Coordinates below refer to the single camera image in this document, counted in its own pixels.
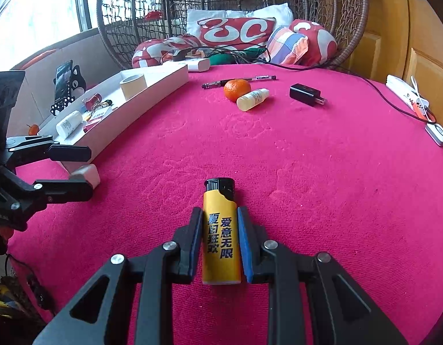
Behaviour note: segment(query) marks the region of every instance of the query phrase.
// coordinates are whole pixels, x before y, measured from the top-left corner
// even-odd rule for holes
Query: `wicker mesh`
[[[156,0],[161,19],[145,20],[151,11],[146,0],[97,0],[97,20],[103,42],[122,68],[130,68],[137,45],[186,31],[188,9],[252,11],[288,2],[294,18],[322,24],[338,42],[332,65],[349,57],[360,41],[368,16],[368,0]]]

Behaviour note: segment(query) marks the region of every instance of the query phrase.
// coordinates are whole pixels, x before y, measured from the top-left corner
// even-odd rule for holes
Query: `wooden door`
[[[408,0],[369,0],[365,33],[344,66],[366,78],[401,78],[408,49]]]
[[[443,125],[443,24],[426,0],[408,0],[409,45],[404,80],[414,75],[420,93]]]

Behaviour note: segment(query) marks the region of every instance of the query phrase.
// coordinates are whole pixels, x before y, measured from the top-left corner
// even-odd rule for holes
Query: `yellow lighter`
[[[234,180],[206,180],[204,193],[204,252],[202,282],[211,285],[241,282],[241,254],[237,230]]]

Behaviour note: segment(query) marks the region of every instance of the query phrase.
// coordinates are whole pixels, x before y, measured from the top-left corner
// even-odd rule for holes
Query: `small cardboard box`
[[[148,87],[126,101],[119,82],[135,74],[144,74]],[[72,173],[82,165],[92,162],[109,143],[135,120],[186,82],[188,82],[188,67],[177,63],[171,66],[154,66],[121,71],[88,90],[68,105],[62,112],[52,118],[38,134],[40,136],[52,135],[53,139],[59,141],[60,144],[87,146],[91,149],[92,158],[87,163],[60,162],[69,173]],[[83,100],[91,98],[96,93],[101,94],[103,101],[112,100],[114,111],[87,133],[83,131],[83,124],[81,124],[66,139],[61,138],[55,128],[57,123],[75,110],[82,113],[85,110]]]

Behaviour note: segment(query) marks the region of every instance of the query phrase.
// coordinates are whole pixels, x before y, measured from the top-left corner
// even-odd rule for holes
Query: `red and white patterned cushion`
[[[295,19],[290,25],[290,30],[308,37],[308,51],[301,57],[300,65],[323,64],[332,58],[338,49],[335,38],[316,22]]]
[[[197,22],[202,43],[237,50],[265,47],[275,23],[274,18],[207,18]]]
[[[175,49],[197,48],[202,46],[198,38],[181,35],[168,39],[152,39],[141,43],[132,57],[133,68],[147,68],[161,65],[161,59]]]

